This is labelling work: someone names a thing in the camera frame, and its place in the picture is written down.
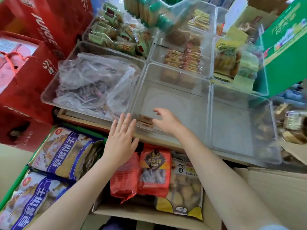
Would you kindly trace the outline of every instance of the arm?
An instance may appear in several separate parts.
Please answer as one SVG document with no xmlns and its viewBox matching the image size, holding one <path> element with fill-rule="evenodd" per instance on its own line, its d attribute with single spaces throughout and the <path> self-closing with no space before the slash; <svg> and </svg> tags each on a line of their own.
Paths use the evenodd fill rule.
<svg viewBox="0 0 307 230">
<path fill-rule="evenodd" d="M 80 230 L 95 199 L 119 166 L 133 154 L 138 138 L 132 141 L 136 120 L 122 114 L 112 124 L 103 156 L 74 186 L 44 212 L 28 230 Z"/>
<path fill-rule="evenodd" d="M 248 184 L 177 117 L 163 108 L 155 108 L 154 112 L 161 115 L 162 120 L 154 119 L 153 123 L 179 140 L 228 230 L 259 230 L 280 223 Z"/>
</svg>

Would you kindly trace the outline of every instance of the snack bag with window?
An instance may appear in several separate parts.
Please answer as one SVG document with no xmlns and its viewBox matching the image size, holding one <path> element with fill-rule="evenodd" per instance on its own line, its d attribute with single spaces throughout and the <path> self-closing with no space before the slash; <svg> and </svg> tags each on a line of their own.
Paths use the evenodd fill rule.
<svg viewBox="0 0 307 230">
<path fill-rule="evenodd" d="M 169 189 L 171 163 L 170 151 L 145 144 L 140 156 L 142 174 L 138 182 L 138 194 L 166 197 Z"/>
<path fill-rule="evenodd" d="M 102 150 L 102 142 L 65 127 L 55 127 L 29 166 L 78 181 L 93 165 L 98 150 Z"/>
<path fill-rule="evenodd" d="M 138 190 L 140 178 L 140 158 L 135 152 L 132 157 L 120 166 L 111 177 L 111 195 L 121 199 L 121 203 L 134 197 Z"/>
<path fill-rule="evenodd" d="M 68 189 L 68 184 L 28 171 L 0 212 L 1 230 L 28 227 Z"/>
<path fill-rule="evenodd" d="M 178 215 L 202 217 L 203 187 L 190 161 L 173 158 L 169 192 L 156 198 L 156 209 Z"/>
</svg>

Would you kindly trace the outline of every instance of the hand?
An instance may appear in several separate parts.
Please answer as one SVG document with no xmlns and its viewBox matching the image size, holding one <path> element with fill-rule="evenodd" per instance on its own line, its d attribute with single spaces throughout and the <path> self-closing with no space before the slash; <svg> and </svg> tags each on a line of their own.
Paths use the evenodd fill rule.
<svg viewBox="0 0 307 230">
<path fill-rule="evenodd" d="M 157 115 L 162 116 L 162 120 L 153 119 L 154 125 L 162 131 L 168 134 L 174 134 L 182 126 L 180 120 L 168 109 L 155 108 L 153 111 L 157 112 Z"/>
<path fill-rule="evenodd" d="M 117 120 L 113 121 L 102 159 L 107 160 L 116 169 L 129 160 L 138 146 L 138 138 L 131 143 L 135 124 L 135 119 L 131 122 L 130 113 L 126 118 L 125 114 L 121 114 L 118 123 Z"/>
</svg>

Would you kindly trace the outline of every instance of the left hand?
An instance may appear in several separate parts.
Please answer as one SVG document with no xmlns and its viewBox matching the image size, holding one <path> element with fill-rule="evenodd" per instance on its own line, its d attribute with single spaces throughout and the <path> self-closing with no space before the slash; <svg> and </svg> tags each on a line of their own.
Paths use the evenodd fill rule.
<svg viewBox="0 0 307 230">
<path fill-rule="evenodd" d="M 113 121 L 101 159 L 107 160 L 116 169 L 129 160 L 138 146 L 138 138 L 132 142 L 135 124 L 136 119 L 131 121 L 130 113 L 126 118 L 125 114 L 121 114 L 118 123 Z"/>
</svg>

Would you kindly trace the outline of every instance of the red rope handle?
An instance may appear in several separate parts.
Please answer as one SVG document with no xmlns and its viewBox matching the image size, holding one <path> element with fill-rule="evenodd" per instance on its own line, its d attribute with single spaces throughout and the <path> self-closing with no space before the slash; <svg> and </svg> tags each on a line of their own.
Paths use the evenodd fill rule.
<svg viewBox="0 0 307 230">
<path fill-rule="evenodd" d="M 26 59 L 29 59 L 33 56 L 26 56 L 24 57 L 23 55 L 21 55 L 19 52 L 16 51 L 12 51 L 11 53 L 6 53 L 4 51 L 0 51 L 0 53 L 5 57 L 6 61 L 10 64 L 10 67 L 12 69 L 12 71 L 14 72 L 14 74 L 17 73 L 18 69 L 15 69 L 15 66 L 11 60 L 12 56 L 17 55 L 19 56 L 23 61 L 25 61 Z"/>
</svg>

